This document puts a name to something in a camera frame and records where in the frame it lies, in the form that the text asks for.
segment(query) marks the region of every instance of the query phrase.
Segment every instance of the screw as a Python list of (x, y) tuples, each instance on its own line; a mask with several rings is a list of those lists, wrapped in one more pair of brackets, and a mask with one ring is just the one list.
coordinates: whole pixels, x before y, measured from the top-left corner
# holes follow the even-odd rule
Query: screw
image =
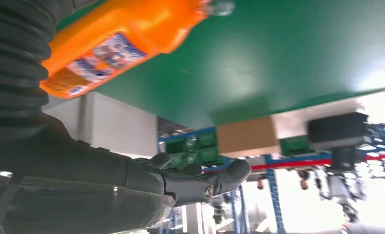
[(204, 198), (210, 199), (214, 193), (214, 189), (211, 184), (207, 184), (204, 189)]

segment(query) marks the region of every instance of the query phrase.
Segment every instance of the black corrugated hose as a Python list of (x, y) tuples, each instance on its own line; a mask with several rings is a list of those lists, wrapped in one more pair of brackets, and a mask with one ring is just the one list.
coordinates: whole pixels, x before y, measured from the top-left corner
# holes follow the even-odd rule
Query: black corrugated hose
[(56, 24), (94, 0), (0, 0), (0, 141), (32, 135), (44, 124), (39, 87), (48, 77)]

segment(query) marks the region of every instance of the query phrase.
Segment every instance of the white wall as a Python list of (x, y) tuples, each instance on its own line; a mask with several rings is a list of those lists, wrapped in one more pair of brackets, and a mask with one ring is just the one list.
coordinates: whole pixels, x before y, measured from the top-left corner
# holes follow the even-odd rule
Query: white wall
[(90, 92), (71, 100), (50, 97), (43, 111), (61, 120), (73, 139), (93, 147), (132, 158), (156, 154), (156, 116), (105, 95)]
[(63, 122), (73, 139), (78, 139), (78, 118), (80, 98), (71, 100), (49, 97), (49, 104), (44, 106), (43, 112)]
[(156, 116), (105, 95), (87, 95), (85, 140), (94, 147), (128, 156), (154, 156), (157, 152)]

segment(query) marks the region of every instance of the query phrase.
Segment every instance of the green crate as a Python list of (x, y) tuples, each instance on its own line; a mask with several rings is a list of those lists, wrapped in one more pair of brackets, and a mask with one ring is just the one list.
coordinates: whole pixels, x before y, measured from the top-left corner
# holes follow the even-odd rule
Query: green crate
[(216, 133), (198, 134), (196, 144), (198, 148), (217, 146), (217, 135)]
[(197, 158), (203, 166), (221, 165), (225, 159), (218, 154), (217, 147), (210, 147), (197, 150)]
[(307, 136), (294, 136), (280, 139), (280, 148), (283, 156), (302, 155), (315, 152), (310, 148)]
[(187, 139), (175, 139), (165, 142), (165, 152), (169, 155), (187, 151)]

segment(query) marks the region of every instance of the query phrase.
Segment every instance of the transparent plastic cover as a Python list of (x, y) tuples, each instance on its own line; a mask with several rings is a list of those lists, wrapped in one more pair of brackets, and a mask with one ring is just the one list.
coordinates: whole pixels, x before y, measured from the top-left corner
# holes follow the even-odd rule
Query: transparent plastic cover
[(27, 177), (3, 226), (15, 234), (126, 233), (162, 222), (174, 204), (170, 196), (118, 186)]

